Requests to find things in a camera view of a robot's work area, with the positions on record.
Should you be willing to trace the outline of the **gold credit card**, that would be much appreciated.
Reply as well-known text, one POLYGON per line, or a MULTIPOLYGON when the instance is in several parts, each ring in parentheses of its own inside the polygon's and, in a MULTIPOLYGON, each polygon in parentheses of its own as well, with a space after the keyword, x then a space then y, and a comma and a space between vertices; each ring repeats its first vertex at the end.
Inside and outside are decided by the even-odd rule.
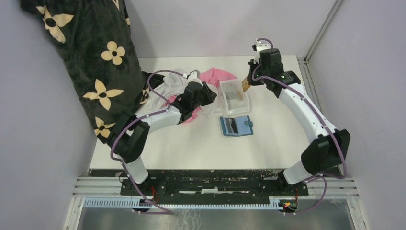
POLYGON ((249 80, 248 80, 248 76, 246 76, 242 80, 241 85, 242 85, 243 92, 246 92, 251 87, 249 80))

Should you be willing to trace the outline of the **stack of credit cards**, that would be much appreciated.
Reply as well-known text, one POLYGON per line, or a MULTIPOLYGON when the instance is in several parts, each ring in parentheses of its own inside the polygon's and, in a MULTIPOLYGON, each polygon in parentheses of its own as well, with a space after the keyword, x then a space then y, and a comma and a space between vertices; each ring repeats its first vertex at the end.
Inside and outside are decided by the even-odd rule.
POLYGON ((243 100, 242 95, 239 93, 239 91, 236 90, 225 91, 225 96, 227 100, 238 100, 238 101, 243 100))

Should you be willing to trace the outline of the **single dark credit card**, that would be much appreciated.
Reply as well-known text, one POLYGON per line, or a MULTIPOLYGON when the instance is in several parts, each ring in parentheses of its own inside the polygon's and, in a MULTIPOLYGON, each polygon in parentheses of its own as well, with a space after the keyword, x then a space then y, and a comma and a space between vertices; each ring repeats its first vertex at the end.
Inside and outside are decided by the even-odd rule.
POLYGON ((235 121, 235 119, 230 119, 229 120, 229 124, 230 124, 230 129, 231 129, 231 132, 233 133, 233 134, 237 134, 238 133, 238 129, 237 129, 237 124, 236 124, 236 121, 235 121))

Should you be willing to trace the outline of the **blue leather card holder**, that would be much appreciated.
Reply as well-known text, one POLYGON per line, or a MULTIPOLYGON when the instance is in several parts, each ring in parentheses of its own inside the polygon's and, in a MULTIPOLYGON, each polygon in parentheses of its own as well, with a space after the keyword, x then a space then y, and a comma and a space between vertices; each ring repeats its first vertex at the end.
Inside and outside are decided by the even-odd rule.
POLYGON ((230 129, 229 117, 220 117, 221 128, 224 136, 241 137, 253 135, 253 122, 248 115, 235 117, 238 133, 233 134, 230 129))

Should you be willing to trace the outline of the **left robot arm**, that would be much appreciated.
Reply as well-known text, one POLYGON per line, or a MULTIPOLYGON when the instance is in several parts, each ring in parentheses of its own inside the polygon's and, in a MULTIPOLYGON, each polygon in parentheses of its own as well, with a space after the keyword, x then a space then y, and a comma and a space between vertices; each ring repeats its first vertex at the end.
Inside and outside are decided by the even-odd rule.
POLYGON ((184 92, 166 108, 147 115, 124 113, 113 128, 106 144, 111 148, 111 158, 119 161, 133 181, 132 188, 145 195, 151 188, 148 171, 141 159, 149 134, 159 129, 186 122, 198 107, 211 105, 218 97, 211 85, 188 83, 184 92))

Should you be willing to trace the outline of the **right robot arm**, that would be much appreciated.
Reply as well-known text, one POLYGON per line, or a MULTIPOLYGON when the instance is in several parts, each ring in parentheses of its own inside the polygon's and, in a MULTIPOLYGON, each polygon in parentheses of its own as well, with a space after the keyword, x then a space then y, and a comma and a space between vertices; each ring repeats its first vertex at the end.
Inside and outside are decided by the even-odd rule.
POLYGON ((290 195, 299 182, 310 181, 318 175, 326 175, 330 168, 342 165, 343 179, 348 175, 345 158, 349 148, 350 134, 338 130, 329 122, 307 95, 301 80, 293 71, 285 71, 282 57, 276 48, 256 48, 256 56, 249 62, 250 85, 265 85, 292 112, 302 126, 309 146, 300 160, 285 169, 277 181, 277 191, 290 195))

